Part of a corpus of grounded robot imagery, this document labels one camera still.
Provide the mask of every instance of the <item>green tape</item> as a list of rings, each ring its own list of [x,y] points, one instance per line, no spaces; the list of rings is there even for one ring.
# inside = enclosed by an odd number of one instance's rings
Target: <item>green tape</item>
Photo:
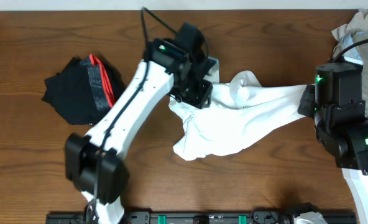
[[[165,215],[159,215],[158,216],[158,224],[166,224],[166,216]]]
[[[238,217],[238,224],[246,224],[246,216],[245,215],[240,215]]]

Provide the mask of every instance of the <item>crumpled white shirt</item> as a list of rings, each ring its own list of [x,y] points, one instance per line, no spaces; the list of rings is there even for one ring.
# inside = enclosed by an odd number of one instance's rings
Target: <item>crumpled white shirt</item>
[[[185,132],[173,150],[184,160],[237,153],[303,117],[297,109],[306,85],[264,88],[250,71],[226,84],[218,83],[218,71],[206,79],[216,82],[209,108],[199,110],[170,98],[169,108],[181,117]]]

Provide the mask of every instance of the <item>wooden tabletop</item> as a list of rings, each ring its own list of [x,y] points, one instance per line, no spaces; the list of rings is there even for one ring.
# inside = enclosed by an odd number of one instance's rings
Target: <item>wooden tabletop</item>
[[[178,29],[198,26],[220,61],[221,82],[251,70],[263,86],[312,83],[336,44],[331,30],[356,11],[165,11]],[[149,35],[171,34],[147,16]],[[41,101],[44,79],[72,56],[103,54],[128,84],[142,55],[135,11],[0,12],[0,223],[43,223],[86,202],[65,178],[71,126]],[[355,210],[341,170],[315,139],[313,121],[281,127],[238,154],[184,161],[173,152],[182,121],[165,97],[133,140],[125,207],[154,211],[251,210],[311,202]]]

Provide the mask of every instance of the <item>red trim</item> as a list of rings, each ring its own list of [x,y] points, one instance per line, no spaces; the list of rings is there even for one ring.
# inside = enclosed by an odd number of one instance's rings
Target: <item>red trim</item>
[[[108,100],[109,106],[112,108],[116,100],[114,97],[114,92],[112,91],[111,82],[109,81],[107,71],[105,70],[103,63],[101,63],[101,61],[98,60],[98,58],[96,58],[93,54],[90,54],[89,58],[92,65],[99,65],[105,97]]]

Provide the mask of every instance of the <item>wire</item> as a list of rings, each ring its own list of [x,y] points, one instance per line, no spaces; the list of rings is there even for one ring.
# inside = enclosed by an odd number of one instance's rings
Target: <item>wire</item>
[[[341,56],[343,56],[344,55],[344,53],[346,53],[347,51],[349,51],[349,50],[351,50],[351,49],[353,49],[354,47],[357,47],[357,46],[360,46],[360,45],[362,45],[362,44],[367,44],[368,43],[368,39],[366,39],[366,40],[362,40],[362,41],[359,41],[359,42],[356,42],[355,44],[352,44],[352,45],[350,45],[350,46],[348,46],[348,47],[346,47],[344,50],[342,50],[333,60],[332,60],[332,62],[337,62],[338,60],[339,60],[339,58],[341,57]]]
[[[173,28],[171,28],[169,25],[167,25],[164,21],[162,21],[161,19],[159,19],[157,16],[155,16],[154,13],[152,13],[150,10],[148,10],[146,7],[143,8],[143,10],[145,12],[147,12],[148,14],[150,14],[156,21],[160,22],[164,27],[166,27],[168,30],[172,31],[175,35],[177,35],[177,31],[174,30]]]
[[[146,11],[146,10],[147,9],[143,7],[143,9],[140,12],[142,31],[143,31],[144,40],[145,40],[144,61],[147,63],[147,65],[145,66],[144,77],[142,78],[141,82],[139,83],[139,86],[137,87],[137,89],[135,90],[133,95],[129,98],[129,100],[122,107],[120,112],[118,112],[118,114],[112,120],[112,122],[109,125],[109,127],[107,128],[107,130],[105,130],[105,135],[104,135],[103,141],[102,141],[102,143],[99,147],[99,151],[102,151],[104,149],[106,141],[107,141],[108,137],[110,137],[112,129],[115,127],[116,121],[121,117],[121,115],[126,110],[126,108],[130,105],[130,103],[133,101],[133,99],[141,91],[142,87],[144,86],[145,81],[147,80],[148,71],[149,71],[149,55],[150,55],[150,52],[149,52],[149,48],[147,47],[148,46],[148,33],[147,33],[147,27],[145,25],[145,19],[144,19],[144,11]],[[99,169],[100,169],[100,167],[101,167],[101,158],[98,158],[97,165],[96,165],[96,182],[94,183],[94,194],[93,194],[94,199],[92,201],[90,201],[89,204],[88,204],[88,206],[91,206],[90,209],[91,209],[91,218],[92,219],[94,217],[96,217],[96,219],[98,219],[97,212],[96,212],[96,204],[97,204],[98,178],[99,178]]]

